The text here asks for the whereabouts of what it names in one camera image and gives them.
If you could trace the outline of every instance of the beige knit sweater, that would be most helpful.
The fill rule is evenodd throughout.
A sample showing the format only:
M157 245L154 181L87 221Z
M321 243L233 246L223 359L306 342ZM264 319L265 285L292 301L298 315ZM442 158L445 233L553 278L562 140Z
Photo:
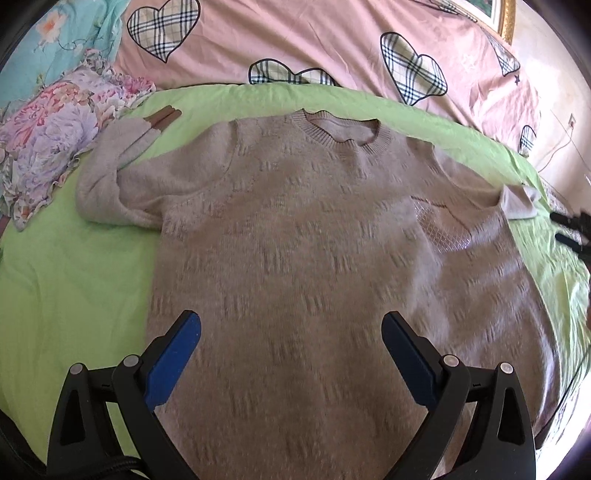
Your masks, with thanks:
M534 433L548 420L555 338L502 211L531 216L531 192L327 112L217 124L123 168L157 135L111 124L77 207L162 229L148 340L184 309L203 337L158 416L203 480L383 478L426 414L382 344L391 310L466 365L512 363Z

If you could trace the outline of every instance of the floral pillow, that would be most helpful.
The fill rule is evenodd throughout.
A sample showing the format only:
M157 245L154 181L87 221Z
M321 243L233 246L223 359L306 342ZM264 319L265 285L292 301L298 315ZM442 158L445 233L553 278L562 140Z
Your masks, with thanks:
M149 80L116 74L88 51L80 67L0 125L0 213L23 230L98 132L153 91Z

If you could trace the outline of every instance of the sweater neckline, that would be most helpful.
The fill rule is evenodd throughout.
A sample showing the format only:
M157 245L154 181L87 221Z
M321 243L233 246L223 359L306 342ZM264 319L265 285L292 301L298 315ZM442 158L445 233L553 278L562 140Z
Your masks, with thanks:
M321 110L316 113L307 112L305 109L288 115L288 118L299 127L309 138L315 140L324 147L335 152L355 152L363 151L367 155L380 155L390 145L392 135L389 128L384 128L382 122L378 119L373 120L351 120L340 118L332 115L326 110ZM343 127L352 127L355 125L363 125L370 128L374 133L374 138L364 145L359 145L355 140L348 139L345 141L335 140L326 130L318 125L312 123L313 120L328 120L338 123Z

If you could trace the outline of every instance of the wall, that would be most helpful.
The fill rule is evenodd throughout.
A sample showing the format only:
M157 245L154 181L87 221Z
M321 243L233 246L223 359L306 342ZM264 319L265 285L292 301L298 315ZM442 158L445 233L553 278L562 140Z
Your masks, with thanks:
M567 206L591 212L591 89L556 33L523 0L513 47L540 94L542 122L530 161Z

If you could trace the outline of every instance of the floral blanket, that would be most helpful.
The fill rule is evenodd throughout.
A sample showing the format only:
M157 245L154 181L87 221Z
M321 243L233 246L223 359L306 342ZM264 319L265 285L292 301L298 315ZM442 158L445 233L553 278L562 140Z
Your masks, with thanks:
M0 213L24 229L98 132L154 91L149 80L116 74L99 52L87 52L0 126Z
M19 42L0 72L0 121L75 69L85 51L114 61L129 0L59 0Z

